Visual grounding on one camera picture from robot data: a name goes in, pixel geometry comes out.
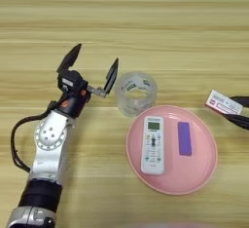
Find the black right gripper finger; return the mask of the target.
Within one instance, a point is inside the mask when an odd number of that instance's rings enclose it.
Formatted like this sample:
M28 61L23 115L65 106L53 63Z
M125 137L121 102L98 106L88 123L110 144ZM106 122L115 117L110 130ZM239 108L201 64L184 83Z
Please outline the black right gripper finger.
M231 100L241 104L243 107L249 108L249 96L232 96Z
M249 118L241 115L224 114L224 117L236 126L249 131Z

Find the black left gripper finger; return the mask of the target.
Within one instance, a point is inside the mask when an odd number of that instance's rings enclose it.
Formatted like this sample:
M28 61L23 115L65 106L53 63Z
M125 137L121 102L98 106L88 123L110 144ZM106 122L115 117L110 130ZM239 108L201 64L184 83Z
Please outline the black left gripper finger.
M69 67L71 67L75 60L78 57L78 54L82 48L81 44L76 45L62 60L61 64L59 65L57 69L57 73L62 72L63 70L67 70Z
M119 59L116 58L106 75L106 84L104 87L104 91L106 94L109 94L113 88L113 85L116 81L118 74L118 67L119 67Z

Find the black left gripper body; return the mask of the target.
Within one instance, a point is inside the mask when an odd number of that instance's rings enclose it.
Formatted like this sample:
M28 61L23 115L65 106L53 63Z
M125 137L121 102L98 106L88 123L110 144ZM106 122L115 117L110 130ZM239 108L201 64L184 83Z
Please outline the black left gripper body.
M51 102L48 110L55 110L70 118L76 119L80 116L85 104L89 102L92 95L105 97L107 92L102 88L94 88L91 85L74 90L69 86L61 88L62 96L58 102Z

